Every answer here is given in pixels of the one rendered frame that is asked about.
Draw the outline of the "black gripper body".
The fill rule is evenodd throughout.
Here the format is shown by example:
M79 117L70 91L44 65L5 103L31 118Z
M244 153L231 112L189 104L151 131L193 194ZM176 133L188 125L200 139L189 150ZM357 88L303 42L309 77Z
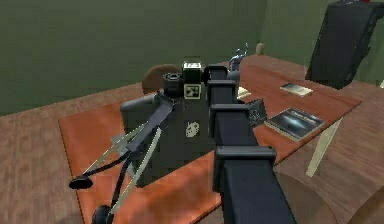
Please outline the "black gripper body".
M183 78L180 73L166 73L158 81L160 88L126 103L126 134L136 132L126 148L135 152L143 142L161 128L175 110L177 99L183 96Z

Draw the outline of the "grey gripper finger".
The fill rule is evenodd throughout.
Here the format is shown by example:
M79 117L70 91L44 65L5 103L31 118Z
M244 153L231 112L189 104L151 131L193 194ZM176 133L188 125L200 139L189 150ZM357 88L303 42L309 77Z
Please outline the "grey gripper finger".
M139 146L149 136L150 127L148 123L143 123L133 131L125 134L118 139L108 150L106 150L98 159L96 159L81 175L73 178L69 187L71 189L88 189L93 185L90 176L110 169L117 164L127 160L130 156L139 153ZM117 152L119 148L125 148L125 152L120 155L116 160L102 165L112 153Z
M119 177L116 182L115 190L111 200L111 205L99 206L92 216L92 224L113 223L114 214L120 208L124 200L128 197L131 189L136 185L143 171L147 167L149 160L151 159L152 154L161 137L161 134L162 130L160 127L157 127L154 130L148 130L146 128L138 127L130 133L124 135L121 139L119 139L115 144L111 146L110 149L105 151L104 154L91 165L91 174L96 174L110 169L120 163L123 163ZM117 160L99 167L99 164L102 163L112 151L116 151L121 147L125 147L125 151ZM136 157L140 156L142 153L145 153L145 155L139 165L139 168L131 177L131 180L124 189L124 191L121 191L122 184L125 179L125 176L127 175L129 165Z

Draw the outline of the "dark grey boxy machine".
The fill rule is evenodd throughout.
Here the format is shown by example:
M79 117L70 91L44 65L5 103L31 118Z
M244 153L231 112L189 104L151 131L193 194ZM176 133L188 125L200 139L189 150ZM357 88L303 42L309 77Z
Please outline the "dark grey boxy machine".
M163 103L163 94L151 94L120 106L126 134L147 122ZM176 98L172 112L160 124L162 130L146 168L136 182L145 187L214 149L209 137L209 108L204 98Z

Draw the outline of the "blue silver figurine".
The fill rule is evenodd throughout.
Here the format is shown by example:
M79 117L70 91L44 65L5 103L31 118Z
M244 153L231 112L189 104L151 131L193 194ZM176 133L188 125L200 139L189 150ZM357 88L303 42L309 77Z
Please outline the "blue silver figurine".
M230 71L238 71L240 64L242 62L242 59L247 55L247 53L248 53L248 43L245 43L245 48L244 49L238 48L235 51L235 55L229 60L228 69Z

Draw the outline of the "orange wooden table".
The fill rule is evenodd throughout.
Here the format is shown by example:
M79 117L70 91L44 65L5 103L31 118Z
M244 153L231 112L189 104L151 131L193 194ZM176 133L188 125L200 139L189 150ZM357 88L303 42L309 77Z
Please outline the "orange wooden table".
M250 92L245 98L237 98L240 104L247 105L250 101L262 99L267 119L294 107L324 121L319 129L299 142L281 135L264 123L251 127L259 145L269 146L276 151L274 165L357 106L355 99L317 83L309 84L309 89L313 90L310 95L300 97L288 93L280 89L288 81L286 76L258 66L244 65L238 73L238 89L243 87ZM120 113L122 104L110 104L60 120L59 126L72 179L81 175L126 134ZM103 163L116 160L124 150L123 147L119 148ZM195 224L213 209L222 208L220 195L212 190L213 162L214 150L211 150L145 187L134 186L114 214L112 224ZM92 216L99 206L111 204L121 168L118 164L92 175L90 179L93 185L88 189L74 189L84 224L92 224ZM122 189L126 188L132 176L133 169L129 168Z

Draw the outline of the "small black patterned card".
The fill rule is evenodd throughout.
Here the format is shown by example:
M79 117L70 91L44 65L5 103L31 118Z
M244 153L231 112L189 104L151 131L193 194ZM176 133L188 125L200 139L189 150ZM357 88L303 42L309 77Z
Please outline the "small black patterned card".
M247 105L249 106L249 123L252 128L263 124L267 120L267 113L262 99L250 101Z

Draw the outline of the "pale flat book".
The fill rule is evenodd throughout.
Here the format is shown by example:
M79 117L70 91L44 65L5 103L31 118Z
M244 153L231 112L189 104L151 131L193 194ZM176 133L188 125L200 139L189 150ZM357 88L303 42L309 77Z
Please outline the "pale flat book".
M283 84L280 89L300 97L310 95L313 92L312 89L293 83Z

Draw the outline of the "dark blue book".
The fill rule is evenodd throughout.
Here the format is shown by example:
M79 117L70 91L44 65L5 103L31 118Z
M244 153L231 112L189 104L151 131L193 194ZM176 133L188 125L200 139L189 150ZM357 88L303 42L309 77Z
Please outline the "dark blue book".
M299 142L319 129L324 121L305 111L291 107L270 117L264 124L281 135Z

